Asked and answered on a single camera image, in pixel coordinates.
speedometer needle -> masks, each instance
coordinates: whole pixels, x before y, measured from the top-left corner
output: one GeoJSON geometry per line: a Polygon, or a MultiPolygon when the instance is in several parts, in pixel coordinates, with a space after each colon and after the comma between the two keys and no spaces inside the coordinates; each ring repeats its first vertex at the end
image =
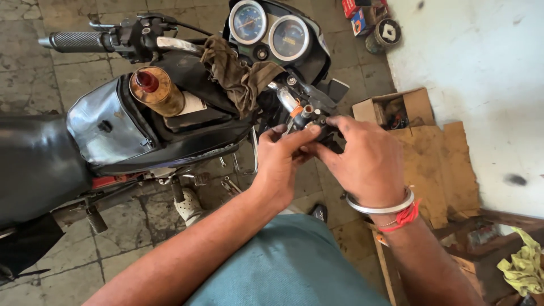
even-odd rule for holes
{"type": "Polygon", "coordinates": [[[240,29],[240,28],[243,28],[243,27],[249,25],[249,24],[252,23],[252,22],[253,22],[253,20],[250,20],[250,21],[244,23],[243,25],[239,26],[238,28],[239,28],[239,29],[240,29]]]}

red cap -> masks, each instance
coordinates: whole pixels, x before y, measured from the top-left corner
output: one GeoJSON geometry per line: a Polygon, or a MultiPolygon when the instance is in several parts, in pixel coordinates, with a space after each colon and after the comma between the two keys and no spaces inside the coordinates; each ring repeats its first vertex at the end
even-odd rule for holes
{"type": "Polygon", "coordinates": [[[159,88],[159,80],[147,71],[136,72],[136,84],[146,93],[152,93],[159,88]]]}

motorcycle seat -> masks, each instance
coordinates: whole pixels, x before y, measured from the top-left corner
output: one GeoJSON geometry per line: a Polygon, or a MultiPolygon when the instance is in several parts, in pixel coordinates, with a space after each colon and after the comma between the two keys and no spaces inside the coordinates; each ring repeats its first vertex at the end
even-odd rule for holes
{"type": "Polygon", "coordinates": [[[92,187],[65,115],[0,117],[0,229],[37,218],[92,187]]]}

dirty cloth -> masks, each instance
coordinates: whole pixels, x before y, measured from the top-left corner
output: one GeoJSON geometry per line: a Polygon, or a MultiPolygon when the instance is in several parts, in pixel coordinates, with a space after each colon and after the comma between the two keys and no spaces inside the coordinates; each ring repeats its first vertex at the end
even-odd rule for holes
{"type": "Polygon", "coordinates": [[[540,244],[520,228],[512,227],[521,236],[525,246],[512,254],[512,263],[503,259],[497,265],[504,272],[504,280],[512,285],[521,296],[527,293],[544,293],[544,270],[540,267],[540,244]]]}
{"type": "Polygon", "coordinates": [[[327,225],[300,213],[275,217],[185,305],[391,306],[344,258],[327,225]]]}
{"type": "Polygon", "coordinates": [[[227,91],[227,96],[240,111],[240,118],[246,117],[257,105],[257,96],[280,73],[285,70],[274,62],[256,62],[249,67],[238,62],[236,53],[226,40],[211,36],[204,44],[200,58],[213,80],[227,91]]]}

brown rag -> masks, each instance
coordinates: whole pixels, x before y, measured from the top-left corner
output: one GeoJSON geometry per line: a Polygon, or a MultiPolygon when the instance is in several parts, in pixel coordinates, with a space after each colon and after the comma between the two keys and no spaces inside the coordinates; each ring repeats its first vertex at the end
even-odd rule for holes
{"type": "Polygon", "coordinates": [[[257,96],[278,74],[285,71],[270,61],[256,62],[252,67],[246,62],[239,63],[227,41],[216,35],[208,38],[204,44],[200,62],[227,91],[228,98],[240,111],[240,118],[246,117],[258,107],[257,96]]]}

